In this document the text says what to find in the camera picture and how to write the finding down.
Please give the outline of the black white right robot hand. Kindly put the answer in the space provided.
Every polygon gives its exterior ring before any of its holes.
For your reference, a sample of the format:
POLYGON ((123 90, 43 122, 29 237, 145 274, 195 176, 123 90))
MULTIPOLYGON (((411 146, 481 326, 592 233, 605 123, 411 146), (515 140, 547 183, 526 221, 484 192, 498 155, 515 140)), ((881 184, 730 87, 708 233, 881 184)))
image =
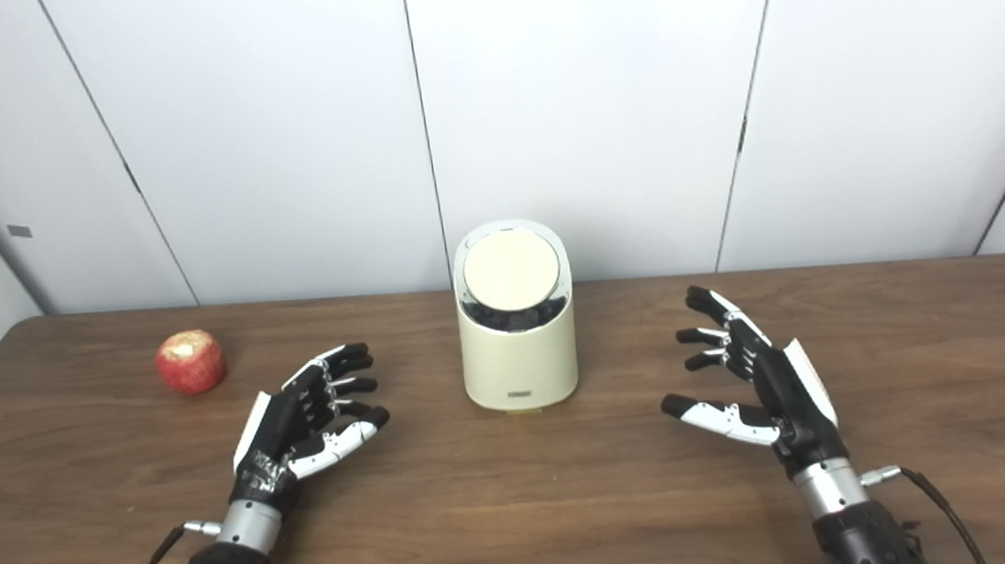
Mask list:
POLYGON ((690 286, 685 301, 717 325, 676 333, 678 342, 708 345, 686 359, 687 370, 726 368, 748 382, 759 401, 741 405, 670 394, 661 400, 665 415, 730 440, 772 448, 788 477, 849 457, 833 402, 799 339, 777 347, 747 313, 708 288, 690 286))

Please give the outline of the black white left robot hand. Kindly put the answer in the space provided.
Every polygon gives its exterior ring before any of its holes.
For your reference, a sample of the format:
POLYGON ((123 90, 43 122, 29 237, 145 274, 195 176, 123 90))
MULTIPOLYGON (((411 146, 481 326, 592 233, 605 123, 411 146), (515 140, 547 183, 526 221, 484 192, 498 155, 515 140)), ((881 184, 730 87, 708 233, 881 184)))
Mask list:
POLYGON ((390 412, 350 397, 376 391, 376 380, 354 375, 372 363, 368 344, 344 344, 307 360, 275 394, 259 393, 236 446, 229 499, 267 505, 287 517, 305 480, 381 431, 390 412))

